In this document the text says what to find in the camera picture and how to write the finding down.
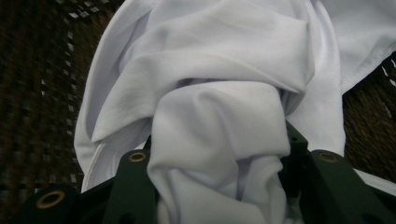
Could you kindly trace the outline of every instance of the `laundry basket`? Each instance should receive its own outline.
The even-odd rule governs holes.
[[[0,1],[0,223],[38,190],[79,189],[73,136],[100,36],[122,1]],[[396,183],[393,54],[344,96],[346,158]]]

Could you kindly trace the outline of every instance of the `white fabric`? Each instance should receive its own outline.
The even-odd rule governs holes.
[[[125,1],[99,43],[78,116],[83,190],[152,134],[160,223],[296,221],[277,179],[290,150],[285,117],[310,149],[342,155],[341,96],[361,77],[349,64],[364,58],[358,70],[368,74],[395,42],[373,44],[378,58],[340,61],[364,43],[341,48],[329,5],[330,17],[319,0]]]

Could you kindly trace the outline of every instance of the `white sheet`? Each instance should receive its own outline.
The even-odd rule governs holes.
[[[344,6],[326,4],[126,1],[95,53],[78,117],[83,190],[152,133],[160,223],[293,222],[276,174],[289,153],[285,117],[310,149],[343,154],[341,96],[359,81],[349,65],[364,58],[368,74],[395,41],[374,44],[377,58],[340,61],[364,43],[345,48]]]

